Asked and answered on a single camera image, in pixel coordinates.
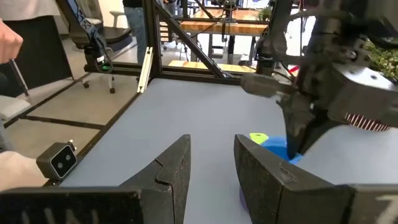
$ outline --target human hand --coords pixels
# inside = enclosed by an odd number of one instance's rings
[[[0,64],[8,63],[18,56],[23,39],[0,19]]]
[[[17,152],[0,153],[0,191],[17,187],[41,187],[47,178],[37,167],[36,160]]]

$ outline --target wooden table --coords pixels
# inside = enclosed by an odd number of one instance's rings
[[[208,9],[211,15],[215,18],[220,17],[222,15],[222,9]],[[259,15],[259,11],[257,10],[235,10],[233,11],[233,18],[237,20],[249,20],[256,21]],[[202,10],[198,11],[193,15],[194,18],[202,18],[207,19],[208,16]],[[184,21],[180,24],[181,28],[185,32],[191,33],[204,33],[210,34],[209,39],[209,50],[208,56],[210,58],[215,58],[213,55],[213,36],[212,34],[221,34],[223,31],[223,24],[217,23],[214,25],[214,22],[192,22],[192,21]],[[264,29],[267,27],[265,24],[230,24],[226,29],[231,34],[228,43],[228,63],[231,63],[233,51],[234,51],[234,43],[235,43],[235,35],[250,35],[253,36],[251,43],[251,50],[249,54],[249,58],[253,58],[253,48],[256,43],[256,36],[260,36]],[[191,61],[196,62],[197,57],[195,54],[191,54]]]
[[[173,67],[183,67],[183,68],[199,68],[199,69],[207,69],[206,65],[201,62],[186,62],[181,60],[173,60],[169,63],[169,66]],[[254,73],[256,69],[249,68],[247,66],[240,66],[240,65],[225,65],[225,64],[218,64],[220,69],[227,72],[249,72]]]

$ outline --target floor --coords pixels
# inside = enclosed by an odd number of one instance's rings
[[[120,7],[121,6],[117,6],[116,9],[112,10],[121,10]],[[110,19],[113,20],[111,17],[104,18],[107,23],[110,23]],[[290,36],[296,33],[295,31],[298,32],[297,22],[298,21],[295,21],[293,22],[294,24],[289,25],[287,34],[289,52],[296,55],[298,55],[297,38],[293,39],[290,38]],[[121,23],[121,26],[124,24],[123,20],[119,21],[119,23]],[[208,47],[208,34],[200,34],[198,40],[203,46],[203,51],[206,53]],[[235,46],[235,64],[237,64],[239,60],[248,59],[251,37],[237,36],[236,43],[239,44]],[[225,45],[225,43],[221,41],[221,35],[213,36],[213,44]],[[83,70],[85,64],[83,52],[78,50],[70,39],[63,40],[63,46],[67,53],[68,62],[73,72],[74,79],[85,75],[86,73]],[[184,46],[181,43],[166,43],[165,46],[167,50],[162,49],[163,65],[168,65],[172,60],[190,59],[190,50],[185,53]],[[120,52],[115,52],[113,59],[115,62],[136,63],[136,51],[136,41],[133,40],[132,44],[125,49],[122,49]],[[221,53],[224,57],[222,59],[216,59],[215,62],[226,63],[226,48],[221,50]],[[89,88],[86,89],[83,87],[82,83],[77,83],[28,115],[105,125],[135,94],[137,88],[135,77],[115,75],[114,87],[116,93],[112,95],[108,90],[108,79],[106,75],[93,73],[87,78],[87,80],[90,80]],[[19,98],[27,100],[32,105],[36,105],[46,99],[46,97],[71,84],[72,81],[71,78],[68,78],[29,90],[30,97],[27,98],[21,95]],[[67,142],[70,139],[74,140],[78,150],[80,150],[93,138],[98,130],[20,119],[9,126],[6,132],[13,143],[15,151],[24,156],[36,158],[54,142]]]

